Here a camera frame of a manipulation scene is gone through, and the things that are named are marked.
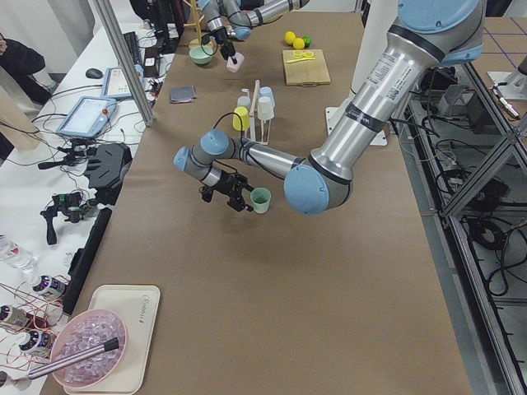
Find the green bowl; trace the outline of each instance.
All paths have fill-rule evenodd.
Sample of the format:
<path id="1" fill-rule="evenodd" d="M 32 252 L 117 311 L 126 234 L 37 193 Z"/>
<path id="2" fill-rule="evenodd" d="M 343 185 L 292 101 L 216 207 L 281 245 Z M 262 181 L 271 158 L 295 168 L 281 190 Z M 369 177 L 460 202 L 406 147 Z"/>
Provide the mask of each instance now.
<path id="1" fill-rule="evenodd" d="M 207 46 L 205 47 L 205 51 L 203 51 L 201 46 L 194 47 L 189 52 L 190 58 L 196 64 L 207 64 L 212 59 L 212 48 Z"/>

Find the green cup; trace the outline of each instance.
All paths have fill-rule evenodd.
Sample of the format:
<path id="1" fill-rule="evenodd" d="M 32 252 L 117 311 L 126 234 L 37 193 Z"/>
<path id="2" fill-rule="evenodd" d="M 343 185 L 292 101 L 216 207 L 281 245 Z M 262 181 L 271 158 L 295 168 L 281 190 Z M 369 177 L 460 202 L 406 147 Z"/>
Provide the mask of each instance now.
<path id="1" fill-rule="evenodd" d="M 255 188 L 250 193 L 250 201 L 253 203 L 254 211 L 264 214 L 269 209 L 271 202 L 271 191 L 267 188 Z"/>

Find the yellow ball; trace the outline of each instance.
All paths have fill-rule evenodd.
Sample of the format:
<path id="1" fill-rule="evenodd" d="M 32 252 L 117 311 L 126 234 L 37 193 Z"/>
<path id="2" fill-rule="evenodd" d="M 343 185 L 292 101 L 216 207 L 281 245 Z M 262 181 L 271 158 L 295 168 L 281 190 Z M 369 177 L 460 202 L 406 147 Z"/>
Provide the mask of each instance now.
<path id="1" fill-rule="evenodd" d="M 297 37 L 293 40 L 293 48 L 294 49 L 304 49 L 305 48 L 305 41 L 301 37 Z"/>
<path id="2" fill-rule="evenodd" d="M 286 41 L 287 45 L 293 45 L 293 41 L 296 38 L 296 34 L 294 31 L 288 31 L 286 35 L 284 35 L 283 39 Z"/>

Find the keyboard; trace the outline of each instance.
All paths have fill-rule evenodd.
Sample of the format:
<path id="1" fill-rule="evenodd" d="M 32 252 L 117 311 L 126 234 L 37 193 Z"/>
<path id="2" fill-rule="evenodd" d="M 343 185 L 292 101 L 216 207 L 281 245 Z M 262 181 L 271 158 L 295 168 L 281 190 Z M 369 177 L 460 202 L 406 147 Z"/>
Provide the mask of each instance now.
<path id="1" fill-rule="evenodd" d="M 132 55 L 133 64 L 142 65 L 141 50 L 139 49 L 138 37 L 135 32 L 129 31 L 128 33 L 123 33 L 123 38 L 130 55 Z"/>

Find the metal muddler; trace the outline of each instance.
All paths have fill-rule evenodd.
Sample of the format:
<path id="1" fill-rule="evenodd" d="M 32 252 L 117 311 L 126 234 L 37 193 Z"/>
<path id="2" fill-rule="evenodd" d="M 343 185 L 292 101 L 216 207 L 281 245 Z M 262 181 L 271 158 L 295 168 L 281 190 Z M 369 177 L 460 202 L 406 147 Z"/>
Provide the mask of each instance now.
<path id="1" fill-rule="evenodd" d="M 87 360 L 92 356 L 97 356 L 107 351 L 117 350 L 118 348 L 119 339 L 117 337 L 114 337 L 113 339 L 110 339 L 107 342 L 100 344 L 99 346 L 93 346 L 92 348 L 88 348 L 87 350 L 78 352 L 77 354 L 67 356 L 65 358 L 62 358 L 61 360 L 56 360 L 55 362 L 51 362 L 50 364 L 30 370 L 27 375 L 27 378 L 30 380 L 34 380 L 39 377 L 45 376 L 46 374 L 53 373 L 56 370 L 66 368 L 69 365 L 81 362 L 82 360 Z"/>
<path id="2" fill-rule="evenodd" d="M 39 368 L 30 370 L 26 377 L 12 379 L 11 377 L 9 377 L 9 374 L 7 374 L 7 372 L 0 371 L 0 387 L 3 387 L 8 383 L 18 385 L 19 383 L 25 381 L 34 380 L 39 377 L 45 376 L 46 374 L 50 374 L 57 370 L 66 368 L 69 365 L 81 362 L 82 360 L 87 360 L 92 356 L 97 356 L 107 351 L 117 350 L 118 348 L 119 339 L 117 337 L 114 337 L 113 339 L 110 339 L 107 342 L 104 342 L 98 346 L 93 346 L 92 348 L 88 348 L 87 350 L 78 352 L 77 354 L 67 356 L 65 358 L 62 358 L 61 360 L 56 360 L 55 362 L 51 362 L 50 364 L 47 364 L 45 366 L 41 366 Z"/>

